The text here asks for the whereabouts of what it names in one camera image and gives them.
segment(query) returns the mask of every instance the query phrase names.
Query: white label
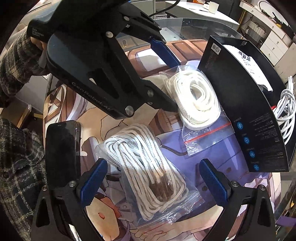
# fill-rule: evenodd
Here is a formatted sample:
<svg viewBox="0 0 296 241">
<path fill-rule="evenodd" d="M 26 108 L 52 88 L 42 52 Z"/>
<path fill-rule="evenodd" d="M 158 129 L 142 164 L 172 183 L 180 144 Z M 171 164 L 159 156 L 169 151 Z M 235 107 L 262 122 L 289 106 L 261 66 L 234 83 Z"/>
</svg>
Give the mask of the white label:
<svg viewBox="0 0 296 241">
<path fill-rule="evenodd" d="M 242 64 L 257 85 L 264 85 L 268 91 L 272 91 L 269 81 L 251 56 L 244 54 L 234 46 L 224 45 L 224 47 Z"/>
<path fill-rule="evenodd" d="M 216 53 L 219 54 L 221 51 L 221 48 L 219 48 L 216 44 L 213 43 L 211 49 Z"/>
</svg>

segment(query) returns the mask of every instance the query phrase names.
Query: blue gripper pad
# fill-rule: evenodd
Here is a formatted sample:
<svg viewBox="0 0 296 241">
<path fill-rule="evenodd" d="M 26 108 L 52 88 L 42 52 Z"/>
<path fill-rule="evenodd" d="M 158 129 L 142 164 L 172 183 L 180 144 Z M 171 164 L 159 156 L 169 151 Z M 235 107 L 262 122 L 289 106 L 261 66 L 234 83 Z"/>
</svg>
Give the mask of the blue gripper pad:
<svg viewBox="0 0 296 241">
<path fill-rule="evenodd" d="M 162 41 L 151 39 L 151 49 L 166 63 L 170 68 L 181 65 L 176 56 Z"/>
<path fill-rule="evenodd" d="M 86 207 L 91 204 L 107 174 L 107 161 L 99 159 L 97 162 L 90 171 L 84 173 L 85 176 L 83 176 L 84 174 L 81 176 L 82 179 L 86 179 L 83 187 L 80 189 L 80 201 L 82 207 Z"/>
<path fill-rule="evenodd" d="M 199 169 L 200 175 L 211 192 L 211 195 L 213 196 L 217 205 L 226 207 L 228 198 L 231 194 L 231 188 L 228 185 L 228 179 L 223 173 L 218 172 L 208 159 L 201 160 Z"/>
</svg>

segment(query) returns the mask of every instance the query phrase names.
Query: person's arm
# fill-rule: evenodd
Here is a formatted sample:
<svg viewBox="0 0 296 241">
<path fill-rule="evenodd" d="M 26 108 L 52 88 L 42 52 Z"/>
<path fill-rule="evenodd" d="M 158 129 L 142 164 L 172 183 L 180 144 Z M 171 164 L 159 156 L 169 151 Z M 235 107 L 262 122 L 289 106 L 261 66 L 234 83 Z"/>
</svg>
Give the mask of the person's arm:
<svg viewBox="0 0 296 241">
<path fill-rule="evenodd" d="M 31 42 L 26 31 L 13 42 L 0 61 L 0 107 L 7 107 L 32 75 L 49 74 L 38 65 L 41 54 L 42 50 Z"/>
</svg>

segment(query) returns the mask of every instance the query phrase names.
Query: plaid shirt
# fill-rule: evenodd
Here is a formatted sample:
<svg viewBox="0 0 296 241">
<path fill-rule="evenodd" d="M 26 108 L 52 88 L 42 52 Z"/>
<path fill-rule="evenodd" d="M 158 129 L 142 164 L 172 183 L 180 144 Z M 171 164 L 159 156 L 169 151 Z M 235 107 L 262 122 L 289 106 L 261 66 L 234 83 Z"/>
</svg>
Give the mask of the plaid shirt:
<svg viewBox="0 0 296 241">
<path fill-rule="evenodd" d="M 5 107 L 32 75 L 46 75 L 39 67 L 42 51 L 26 32 L 11 45 L 0 61 L 0 107 Z M 0 203 L 24 240 L 31 224 L 41 187 L 46 184 L 44 147 L 39 136 L 20 130 L 0 118 Z"/>
</svg>

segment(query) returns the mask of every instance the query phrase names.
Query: white rope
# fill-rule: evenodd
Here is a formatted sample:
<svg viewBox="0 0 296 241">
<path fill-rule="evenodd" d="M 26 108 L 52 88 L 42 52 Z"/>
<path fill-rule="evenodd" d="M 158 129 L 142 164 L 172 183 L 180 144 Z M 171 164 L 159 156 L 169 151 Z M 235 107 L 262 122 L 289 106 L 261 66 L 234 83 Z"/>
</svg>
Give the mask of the white rope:
<svg viewBox="0 0 296 241">
<path fill-rule="evenodd" d="M 188 188 L 182 176 L 162 154 L 145 125 L 134 124 L 104 141 L 104 148 L 123 168 L 144 220 L 182 202 Z"/>
<path fill-rule="evenodd" d="M 204 129 L 219 118 L 221 109 L 217 96 L 201 72 L 184 70 L 164 82 L 179 107 L 184 125 L 190 130 Z"/>
<path fill-rule="evenodd" d="M 276 108 L 273 109 L 276 120 L 281 128 L 285 145 L 290 140 L 295 125 L 296 101 L 293 90 L 293 78 L 290 76 L 287 89 L 282 91 L 281 99 L 279 100 Z"/>
</svg>

